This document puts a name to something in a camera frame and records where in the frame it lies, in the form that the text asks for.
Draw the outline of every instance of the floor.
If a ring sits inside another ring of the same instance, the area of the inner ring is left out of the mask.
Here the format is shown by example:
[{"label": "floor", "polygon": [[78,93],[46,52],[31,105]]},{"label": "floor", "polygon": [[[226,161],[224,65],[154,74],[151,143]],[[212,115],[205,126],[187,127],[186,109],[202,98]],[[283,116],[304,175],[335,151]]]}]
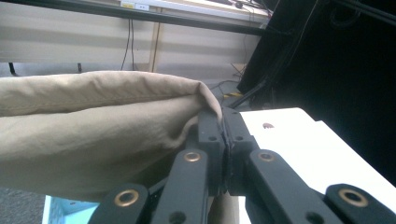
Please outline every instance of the floor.
[{"label": "floor", "polygon": [[[98,70],[120,70],[118,64],[83,63],[82,72]],[[222,105],[230,104],[234,97],[224,97],[224,94],[236,92],[237,80],[240,74],[228,66],[217,72],[217,68],[208,67],[201,79],[219,99]],[[78,74],[76,63],[14,63],[17,76],[43,76],[55,74]],[[132,70],[131,65],[125,65],[124,70]],[[197,79],[196,71],[183,66],[176,69],[174,66],[161,67],[163,73]],[[8,63],[0,63],[0,77],[13,77]],[[15,189],[0,188],[0,223],[4,224],[39,224],[42,222],[45,195],[34,194]]]}]

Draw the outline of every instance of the cloth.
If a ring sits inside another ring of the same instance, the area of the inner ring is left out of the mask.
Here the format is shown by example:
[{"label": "cloth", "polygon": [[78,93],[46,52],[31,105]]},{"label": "cloth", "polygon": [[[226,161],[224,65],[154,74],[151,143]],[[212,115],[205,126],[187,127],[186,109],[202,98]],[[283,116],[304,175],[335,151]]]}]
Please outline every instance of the cloth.
[{"label": "cloth", "polygon": [[0,78],[0,185],[99,202],[153,184],[203,108],[202,82],[144,72]]}]

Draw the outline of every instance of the folded cloth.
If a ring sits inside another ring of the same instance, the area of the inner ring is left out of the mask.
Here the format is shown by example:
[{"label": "folded cloth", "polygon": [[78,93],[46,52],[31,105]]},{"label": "folded cloth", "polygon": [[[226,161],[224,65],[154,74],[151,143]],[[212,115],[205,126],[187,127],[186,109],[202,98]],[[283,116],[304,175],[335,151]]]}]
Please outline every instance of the folded cloth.
[{"label": "folded cloth", "polygon": [[198,112],[202,82],[144,72],[0,78],[0,186],[99,202],[116,186],[155,183]]}]

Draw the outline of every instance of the horizontal bar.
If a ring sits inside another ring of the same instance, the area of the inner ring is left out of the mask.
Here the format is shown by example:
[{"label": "horizontal bar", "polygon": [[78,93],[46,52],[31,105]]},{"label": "horizontal bar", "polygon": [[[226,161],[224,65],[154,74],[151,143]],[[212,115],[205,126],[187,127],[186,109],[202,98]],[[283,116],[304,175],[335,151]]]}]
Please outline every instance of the horizontal bar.
[{"label": "horizontal bar", "polygon": [[134,10],[124,7],[115,7],[93,2],[76,0],[0,0],[14,4],[22,4],[32,7],[46,7],[74,12],[82,12],[94,15],[124,18],[137,21],[154,21],[174,25],[204,28],[209,30],[226,31],[247,35],[281,34],[280,32],[267,31],[265,29],[235,25],[226,22],[205,21],[174,15],[166,15],[150,11]]},{"label": "horizontal bar", "polygon": [[390,25],[396,26],[396,16],[388,12],[384,12],[374,7],[369,7],[358,1],[351,1],[351,0],[333,0],[333,1],[337,4],[343,5],[344,7],[355,9],[363,14],[376,18],[380,21],[384,21]]}]

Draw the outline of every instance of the khaki garment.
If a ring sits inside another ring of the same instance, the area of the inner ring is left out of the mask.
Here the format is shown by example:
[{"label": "khaki garment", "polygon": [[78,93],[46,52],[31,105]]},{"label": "khaki garment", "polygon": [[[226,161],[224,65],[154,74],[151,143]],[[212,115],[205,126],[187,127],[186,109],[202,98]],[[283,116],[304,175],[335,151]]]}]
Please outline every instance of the khaki garment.
[{"label": "khaki garment", "polygon": [[218,101],[202,82],[144,72],[0,78],[0,186],[98,202],[169,171],[196,115]]}]

